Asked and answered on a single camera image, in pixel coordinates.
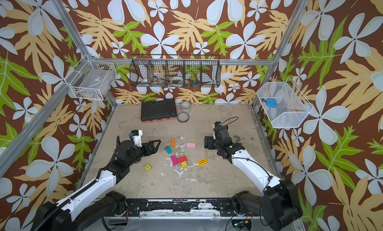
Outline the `pink rectangular block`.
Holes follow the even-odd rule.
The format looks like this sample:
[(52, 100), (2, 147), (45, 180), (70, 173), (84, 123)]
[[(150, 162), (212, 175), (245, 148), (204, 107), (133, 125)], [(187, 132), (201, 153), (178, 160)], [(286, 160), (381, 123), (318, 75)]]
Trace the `pink rectangular block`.
[(186, 145), (187, 148), (196, 148), (196, 144), (192, 142), (188, 142)]

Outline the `yellow red striped block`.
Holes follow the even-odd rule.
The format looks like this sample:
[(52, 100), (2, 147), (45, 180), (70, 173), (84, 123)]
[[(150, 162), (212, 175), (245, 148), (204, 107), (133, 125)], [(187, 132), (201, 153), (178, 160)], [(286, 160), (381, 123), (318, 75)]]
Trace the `yellow red striped block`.
[(201, 159), (201, 160), (199, 160), (199, 161), (197, 162), (198, 166), (202, 166), (202, 165), (205, 165), (205, 164), (207, 164), (207, 163), (208, 163), (208, 161), (207, 161), (206, 158)]

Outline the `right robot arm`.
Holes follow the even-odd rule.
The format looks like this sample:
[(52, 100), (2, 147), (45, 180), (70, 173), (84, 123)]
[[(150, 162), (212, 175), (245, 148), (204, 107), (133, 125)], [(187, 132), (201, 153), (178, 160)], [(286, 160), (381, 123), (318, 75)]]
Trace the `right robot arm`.
[(216, 150), (217, 154), (239, 168), (259, 189), (256, 196), (242, 191), (232, 197), (234, 211), (239, 215), (252, 213), (261, 217), (261, 223), (274, 231), (280, 231), (303, 215), (298, 192), (290, 181), (284, 181), (255, 161), (238, 142), (233, 142), (228, 125), (217, 121), (213, 125), (213, 136), (204, 139), (204, 146)]

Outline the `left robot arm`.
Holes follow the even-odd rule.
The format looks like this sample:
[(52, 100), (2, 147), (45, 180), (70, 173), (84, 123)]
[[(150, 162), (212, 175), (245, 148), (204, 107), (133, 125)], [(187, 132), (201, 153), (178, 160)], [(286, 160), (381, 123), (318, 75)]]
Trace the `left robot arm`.
[(33, 231), (82, 231), (108, 215), (125, 212), (124, 195), (111, 191), (101, 200), (97, 198), (118, 184), (130, 172), (133, 164), (145, 156), (155, 154), (161, 141), (141, 143), (141, 136), (130, 135), (125, 141), (116, 141), (109, 163), (98, 170), (94, 179), (68, 197), (42, 205), (35, 216)]

